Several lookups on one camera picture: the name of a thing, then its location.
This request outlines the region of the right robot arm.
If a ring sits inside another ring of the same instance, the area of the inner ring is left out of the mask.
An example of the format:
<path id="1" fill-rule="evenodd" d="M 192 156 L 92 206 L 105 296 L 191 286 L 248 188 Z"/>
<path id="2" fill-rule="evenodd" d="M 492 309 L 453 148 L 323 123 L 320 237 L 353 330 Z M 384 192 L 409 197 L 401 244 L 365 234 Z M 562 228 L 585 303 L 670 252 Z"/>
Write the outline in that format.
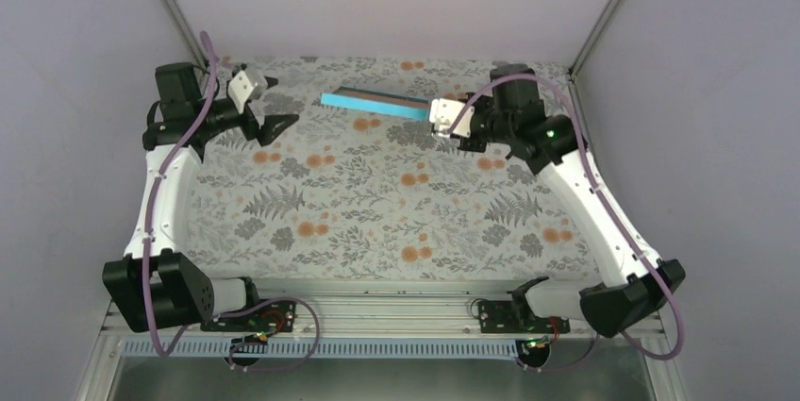
<path id="1" fill-rule="evenodd" d="M 593 286 L 548 277 L 527 282 L 512 295 L 512 323 L 533 332 L 550 317 L 576 319 L 613 338 L 663 308 L 679 320 L 675 291 L 685 269 L 663 259 L 626 217 L 597 169 L 572 101 L 525 64 L 496 67 L 490 80 L 458 110 L 461 148 L 507 145 L 509 157 L 559 198 L 600 275 Z"/>

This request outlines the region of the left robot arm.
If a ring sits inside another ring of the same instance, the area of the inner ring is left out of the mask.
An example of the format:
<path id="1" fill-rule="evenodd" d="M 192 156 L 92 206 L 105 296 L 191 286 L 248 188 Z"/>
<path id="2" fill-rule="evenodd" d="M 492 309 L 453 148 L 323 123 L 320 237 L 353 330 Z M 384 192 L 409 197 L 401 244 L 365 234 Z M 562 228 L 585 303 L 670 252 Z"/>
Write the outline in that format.
<path id="1" fill-rule="evenodd" d="M 211 278 L 190 262 L 190 196 L 210 141 L 239 129 L 248 141 L 267 146 L 299 117 L 256 117 L 251 102 L 278 81 L 251 66 L 234 67 L 224 96 L 209 66 L 203 69 L 209 86 L 201 87 L 199 70 L 178 62 L 155 71 L 159 99 L 142 135 L 146 182 L 138 221 L 123 257 L 103 268 L 105 288 L 136 333 L 202 324 L 223 313 L 234 327 L 248 330 L 262 317 L 248 277 Z"/>

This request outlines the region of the wooden picture frame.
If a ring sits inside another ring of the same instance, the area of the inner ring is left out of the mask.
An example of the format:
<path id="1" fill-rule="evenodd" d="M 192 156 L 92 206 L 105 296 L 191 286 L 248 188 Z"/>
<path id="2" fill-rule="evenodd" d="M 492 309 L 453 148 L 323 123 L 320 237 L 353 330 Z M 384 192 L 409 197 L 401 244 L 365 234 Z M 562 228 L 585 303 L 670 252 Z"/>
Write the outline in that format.
<path id="1" fill-rule="evenodd" d="M 339 87 L 334 92 L 324 92 L 320 96 L 324 106 L 398 118 L 425 121 L 430 110 L 429 101 L 398 93 L 377 92 L 353 87 Z"/>

